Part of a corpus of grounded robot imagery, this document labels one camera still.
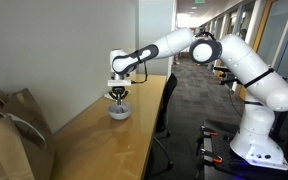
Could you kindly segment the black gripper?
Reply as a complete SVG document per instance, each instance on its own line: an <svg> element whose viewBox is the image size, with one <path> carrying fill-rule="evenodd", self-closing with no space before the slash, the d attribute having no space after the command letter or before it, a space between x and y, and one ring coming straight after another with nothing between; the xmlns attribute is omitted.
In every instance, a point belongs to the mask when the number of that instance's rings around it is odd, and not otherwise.
<svg viewBox="0 0 288 180"><path fill-rule="evenodd" d="M129 94L129 91L126 91L123 86L116 86L112 88L112 91L109 92L109 96L116 101L117 105L122 104L122 101L126 98L126 96Z"/></svg>

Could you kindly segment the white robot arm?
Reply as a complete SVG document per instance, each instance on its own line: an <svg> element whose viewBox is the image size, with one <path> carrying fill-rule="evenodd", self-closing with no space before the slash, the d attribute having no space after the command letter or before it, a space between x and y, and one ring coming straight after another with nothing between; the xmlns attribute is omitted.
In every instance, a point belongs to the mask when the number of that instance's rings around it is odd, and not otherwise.
<svg viewBox="0 0 288 180"><path fill-rule="evenodd" d="M222 60L247 90L241 123L230 149L252 166L288 169L282 149L269 137L275 114L288 111L288 83L237 35L229 34L220 40L195 39L190 29L181 28L130 54L115 49L110 52L110 96L116 101L124 99L124 88L133 84L127 75L137 65L184 49L196 63Z"/></svg>

